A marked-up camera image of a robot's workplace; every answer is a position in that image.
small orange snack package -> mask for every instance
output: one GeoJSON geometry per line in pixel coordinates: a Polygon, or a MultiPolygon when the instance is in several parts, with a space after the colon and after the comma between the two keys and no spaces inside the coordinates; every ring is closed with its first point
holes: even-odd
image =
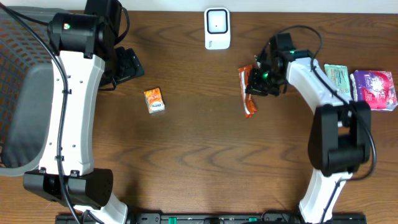
{"type": "Polygon", "coordinates": [[[164,110],[164,103],[162,100],[162,94],[160,94],[160,89],[156,88],[154,90],[145,91],[145,100],[147,102],[149,113],[154,113],[164,110]]]}
{"type": "Polygon", "coordinates": [[[248,86],[248,79],[252,69],[252,65],[248,65],[239,69],[239,80],[241,81],[241,93],[246,118],[251,118],[251,116],[257,112],[257,108],[251,99],[251,94],[246,94],[246,87],[248,86]]]}

green packet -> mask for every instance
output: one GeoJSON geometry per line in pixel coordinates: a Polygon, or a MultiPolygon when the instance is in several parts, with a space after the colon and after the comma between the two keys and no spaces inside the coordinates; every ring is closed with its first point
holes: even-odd
{"type": "Polygon", "coordinates": [[[325,71],[327,77],[336,85],[336,87],[344,94],[351,97],[347,66],[325,64],[325,71]]]}

white rectangular object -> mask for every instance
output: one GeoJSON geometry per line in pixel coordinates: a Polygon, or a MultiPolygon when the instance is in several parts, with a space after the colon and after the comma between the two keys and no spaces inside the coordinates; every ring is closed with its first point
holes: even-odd
{"type": "Polygon", "coordinates": [[[208,50],[227,49],[231,43],[231,19],[224,7],[205,11],[205,47],[208,50]]]}

wooden table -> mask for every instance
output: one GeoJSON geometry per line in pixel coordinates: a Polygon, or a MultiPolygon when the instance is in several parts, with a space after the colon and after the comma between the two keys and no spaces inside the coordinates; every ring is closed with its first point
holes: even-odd
{"type": "MultiPolygon", "coordinates": [[[[318,29],[325,38],[321,63],[392,71],[398,82],[396,15],[234,12],[231,47],[215,51],[205,49],[202,12],[129,15],[122,45],[136,51],[146,74],[98,93],[93,151],[95,167],[113,170],[114,193],[137,210],[262,213],[299,203],[312,173],[312,112],[290,86],[277,98],[254,97],[258,112],[246,119],[238,78],[238,68],[254,64],[281,28],[318,29]],[[166,109],[149,114],[143,91],[155,87],[166,109]]],[[[292,37],[298,49],[318,45],[304,30],[292,37]]],[[[398,222],[398,114],[372,116],[377,169],[348,183],[334,211],[364,212],[368,223],[398,222]]],[[[68,209],[25,191],[22,177],[0,177],[0,223],[53,223],[59,213],[68,209]]]]}

white wall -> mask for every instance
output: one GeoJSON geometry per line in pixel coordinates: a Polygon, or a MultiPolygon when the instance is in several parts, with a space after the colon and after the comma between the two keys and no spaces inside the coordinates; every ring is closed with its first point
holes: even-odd
{"type": "MultiPolygon", "coordinates": [[[[398,0],[119,0],[135,11],[204,11],[224,6],[234,12],[398,13],[398,0]]],[[[2,0],[7,6],[84,9],[84,0],[2,0]]]]}

